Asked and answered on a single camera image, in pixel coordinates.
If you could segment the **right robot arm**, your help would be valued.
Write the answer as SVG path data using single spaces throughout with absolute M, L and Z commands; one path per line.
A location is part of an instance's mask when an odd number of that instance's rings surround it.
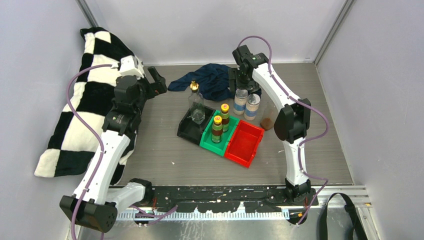
M 301 143 L 310 127 L 311 103 L 301 99 L 273 73 L 270 60 L 264 53 L 253 54 L 246 45 L 238 46 L 232 55 L 237 64 L 229 74 L 229 90 L 254 93 L 262 89 L 278 111 L 274 132 L 282 141 L 287 173 L 285 198 L 291 205 L 299 205 L 311 193 L 311 181 L 306 175 L 305 149 Z

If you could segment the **spice jar plain lid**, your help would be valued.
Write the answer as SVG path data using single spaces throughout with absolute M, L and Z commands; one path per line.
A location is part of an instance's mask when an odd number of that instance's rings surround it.
M 237 88 L 234 94 L 233 112 L 242 115 L 246 109 L 249 93 L 246 89 Z

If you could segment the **sauce bottle yellow cap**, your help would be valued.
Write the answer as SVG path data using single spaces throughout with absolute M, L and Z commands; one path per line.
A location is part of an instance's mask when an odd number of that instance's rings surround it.
M 211 128 L 211 140 L 214 143 L 220 143 L 222 141 L 222 135 L 223 135 L 222 120 L 223 119 L 220 115 L 216 115 L 213 118 L 213 124 Z
M 229 114 L 230 106 L 227 103 L 223 103 L 220 108 L 220 115 L 222 118 L 222 129 L 223 132 L 227 132 L 229 129 L 230 123 L 230 114 Z

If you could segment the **clear glass cruet gold spout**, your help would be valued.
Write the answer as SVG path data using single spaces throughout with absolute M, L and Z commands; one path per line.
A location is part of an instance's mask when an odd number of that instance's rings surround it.
M 193 79 L 189 85 L 191 95 L 188 97 L 191 120 L 200 125 L 206 118 L 204 98 L 199 84 Z

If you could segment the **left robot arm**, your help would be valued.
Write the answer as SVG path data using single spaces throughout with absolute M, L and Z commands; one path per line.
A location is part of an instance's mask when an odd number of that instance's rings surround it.
M 117 192 L 108 192 L 118 162 L 137 134 L 146 101 L 167 92 L 166 80 L 156 68 L 150 66 L 148 71 L 152 83 L 142 73 L 122 73 L 116 79 L 112 109 L 104 119 L 101 134 L 82 119 L 70 98 L 66 99 L 73 115 L 99 142 L 82 181 L 71 196 L 64 195 L 59 203 L 72 227 L 79 225 L 105 234 L 126 208 L 135 203 L 148 207 L 153 202 L 152 183 L 139 178 L 133 178 Z

